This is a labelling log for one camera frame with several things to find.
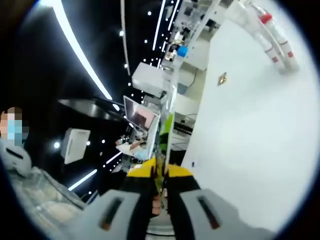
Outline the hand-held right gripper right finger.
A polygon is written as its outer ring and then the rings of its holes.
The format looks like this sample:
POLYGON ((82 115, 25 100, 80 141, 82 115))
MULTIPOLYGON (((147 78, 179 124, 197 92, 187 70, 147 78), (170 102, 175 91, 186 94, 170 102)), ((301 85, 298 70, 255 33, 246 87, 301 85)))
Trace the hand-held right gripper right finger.
POLYGON ((263 240, 265 229, 241 220, 232 204, 202 189, 186 168, 169 164, 165 175, 168 212, 178 240, 263 240))

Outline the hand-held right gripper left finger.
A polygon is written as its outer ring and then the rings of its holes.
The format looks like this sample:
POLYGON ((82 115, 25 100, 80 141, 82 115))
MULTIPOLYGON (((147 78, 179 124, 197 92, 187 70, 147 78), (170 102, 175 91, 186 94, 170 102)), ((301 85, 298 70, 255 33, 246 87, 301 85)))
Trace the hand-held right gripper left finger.
POLYGON ((156 179, 162 160, 153 157, 127 173, 119 189, 94 200, 65 231, 66 240, 142 240, 150 219, 161 213, 156 179))

